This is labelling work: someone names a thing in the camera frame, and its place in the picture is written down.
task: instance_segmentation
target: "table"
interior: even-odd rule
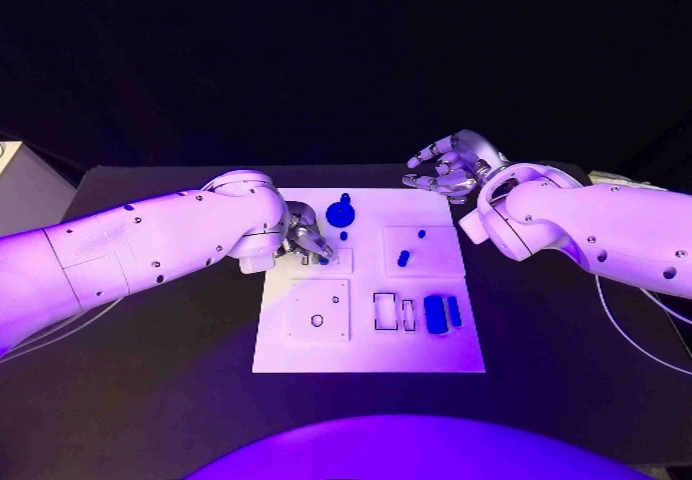
[[[407,172],[257,168],[278,187],[399,188]],[[229,169],[99,167],[66,217],[202,186]],[[454,218],[470,208],[454,206]],[[458,233],[487,373],[252,374],[264,274],[242,275],[226,258],[0,366],[3,478],[179,478],[268,435],[379,413],[509,425],[629,464],[692,463],[692,378],[626,342],[593,276],[558,252],[516,263]],[[604,281],[604,290],[633,335],[683,362],[659,308],[631,287]]]

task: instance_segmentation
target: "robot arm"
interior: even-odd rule
[[[453,153],[470,159],[454,163],[454,170],[441,172],[448,153],[443,154],[437,164],[443,175],[427,180],[425,185],[440,186],[440,179],[463,172],[473,187],[482,186],[477,208],[460,220],[471,241],[490,239],[502,253],[518,261],[544,248],[558,249],[590,273],[692,298],[692,197],[617,185],[584,187],[556,168],[509,164],[490,143],[474,135],[474,145],[458,141],[454,144],[445,139],[437,142],[441,149],[433,144],[409,160],[409,166],[415,166],[418,157],[428,160],[434,158],[431,153],[443,153],[451,146]],[[450,202],[460,203],[470,190]]]
[[[283,246],[329,258],[314,212],[311,222],[300,216],[306,209],[284,202],[270,177],[235,171],[202,190],[1,238],[0,356],[56,321],[187,275],[225,255],[239,259],[244,273],[272,268]],[[303,235],[294,233],[298,224]]]

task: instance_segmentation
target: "robotic hand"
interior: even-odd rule
[[[275,254],[332,257],[313,209],[260,172],[0,238],[0,356],[56,321],[216,263],[274,267]]]
[[[559,169],[507,162],[490,142],[461,130],[408,161],[437,159],[438,178],[405,175],[404,184],[477,208],[460,220],[474,243],[490,239],[520,261],[539,250],[564,252],[590,273],[692,298],[692,197],[618,185],[582,186]]]

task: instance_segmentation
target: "white board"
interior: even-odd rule
[[[285,200],[313,207],[336,258],[329,265],[303,265],[287,255],[267,272],[252,371],[484,372],[447,199],[414,189],[280,191]],[[356,218],[340,229],[329,225],[324,212],[343,193]],[[404,249],[411,257],[399,267]],[[396,329],[376,328],[375,299],[383,296],[375,293],[394,294]],[[427,331],[428,295],[454,296],[458,302],[461,326],[450,324],[441,335]],[[381,304],[378,310],[386,315],[382,325],[391,327],[391,306]]]

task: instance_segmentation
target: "dark table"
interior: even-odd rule
[[[398,188],[405,173],[260,169],[280,187]],[[99,167],[66,217],[202,186],[226,170]],[[453,207],[454,218],[469,210]],[[593,276],[558,252],[516,263],[461,232],[460,242],[484,374],[252,374],[264,274],[242,275],[226,258],[0,366],[3,478],[177,478],[274,433],[381,413],[486,420],[629,464],[692,463],[692,378],[626,342]],[[631,287],[604,281],[604,290],[633,337],[685,365],[659,308]]]

